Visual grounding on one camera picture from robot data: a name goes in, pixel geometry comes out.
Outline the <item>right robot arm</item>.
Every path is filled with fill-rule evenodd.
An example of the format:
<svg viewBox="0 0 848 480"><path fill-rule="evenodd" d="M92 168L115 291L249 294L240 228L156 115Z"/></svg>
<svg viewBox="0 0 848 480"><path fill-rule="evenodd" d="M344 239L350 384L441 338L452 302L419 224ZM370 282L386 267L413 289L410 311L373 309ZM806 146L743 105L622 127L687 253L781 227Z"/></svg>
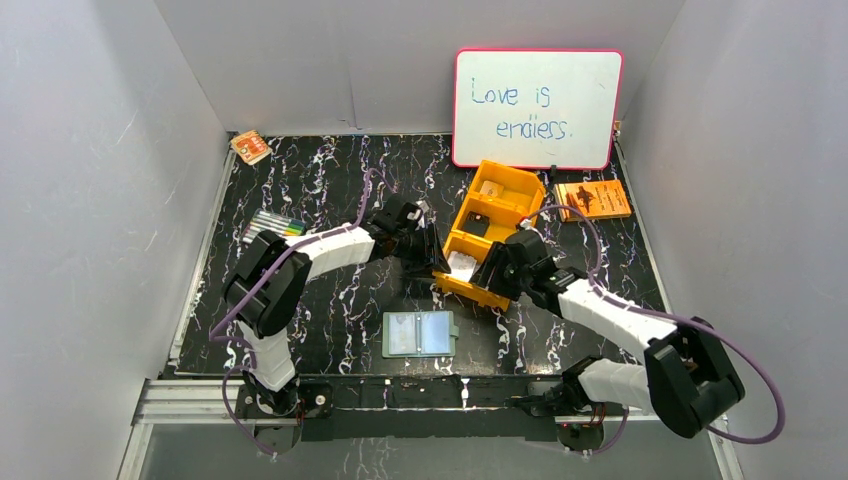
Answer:
<svg viewBox="0 0 848 480"><path fill-rule="evenodd" d="M614 402L653 413L675 434L692 438L745 397L723 345L707 323L675 326L639 313L619 297L601 296L586 272L560 268L540 235L522 230L492 244L473 285L593 330L636 358L634 364L588 358L563 374L565 405L590 413Z"/></svg>

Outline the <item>orange divided bin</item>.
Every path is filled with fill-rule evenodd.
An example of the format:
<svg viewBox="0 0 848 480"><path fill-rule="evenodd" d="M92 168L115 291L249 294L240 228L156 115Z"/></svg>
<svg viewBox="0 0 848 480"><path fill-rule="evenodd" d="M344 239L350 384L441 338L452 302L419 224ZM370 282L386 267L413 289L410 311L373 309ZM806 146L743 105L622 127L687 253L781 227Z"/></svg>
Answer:
<svg viewBox="0 0 848 480"><path fill-rule="evenodd" d="M480 185L486 180L505 187L499 198L480 194ZM492 244L502 242L515 233L519 221L538 210L544 197L544 185L535 174L490 160L481 161L448 233L443 247L445 257L452 251L462 252L473 256L479 267ZM460 229L469 212L489 217L490 226L484 238ZM465 297L483 307L507 310L511 303L507 298L489 293L471 282L457 281L448 274L436 273L435 281L440 291Z"/></svg>

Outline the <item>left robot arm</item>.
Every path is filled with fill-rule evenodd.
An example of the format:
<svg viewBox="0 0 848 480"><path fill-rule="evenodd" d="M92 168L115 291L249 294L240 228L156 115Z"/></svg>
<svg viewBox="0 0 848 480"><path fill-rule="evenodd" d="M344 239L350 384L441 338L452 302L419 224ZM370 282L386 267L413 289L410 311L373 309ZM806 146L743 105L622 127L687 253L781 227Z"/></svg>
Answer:
<svg viewBox="0 0 848 480"><path fill-rule="evenodd" d="M286 416L298 404L286 330L307 283L337 269L385 258L402 260L418 275L451 270L423 205L399 195L371 212L360 210L353 222L331 230L299 237L262 230L251 241L224 283L229 307L225 320L242 334L250 355L246 376L271 414Z"/></svg>

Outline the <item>white cards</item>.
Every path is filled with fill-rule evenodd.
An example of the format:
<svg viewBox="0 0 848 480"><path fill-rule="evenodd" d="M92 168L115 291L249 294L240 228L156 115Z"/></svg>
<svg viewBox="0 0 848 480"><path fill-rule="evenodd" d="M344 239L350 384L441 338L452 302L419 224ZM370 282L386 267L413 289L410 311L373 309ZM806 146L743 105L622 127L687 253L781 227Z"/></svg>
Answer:
<svg viewBox="0 0 848 480"><path fill-rule="evenodd" d="M448 276L457 281L469 283L478 268L477 260L473 256L462 252L450 252L447 260L450 268Z"/></svg>

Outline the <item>green card holder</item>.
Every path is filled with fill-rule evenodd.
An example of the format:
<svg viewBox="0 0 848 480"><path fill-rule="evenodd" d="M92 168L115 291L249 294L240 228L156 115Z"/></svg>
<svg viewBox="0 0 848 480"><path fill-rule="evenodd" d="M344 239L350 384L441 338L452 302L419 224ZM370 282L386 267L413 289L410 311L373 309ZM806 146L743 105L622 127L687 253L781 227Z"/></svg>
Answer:
<svg viewBox="0 0 848 480"><path fill-rule="evenodd" d="M400 313L415 315L417 351L413 354L391 355L389 353L389 316ZM450 311L385 312L382 320L383 358L435 358L456 355L459 328L454 322L453 313Z"/></svg>

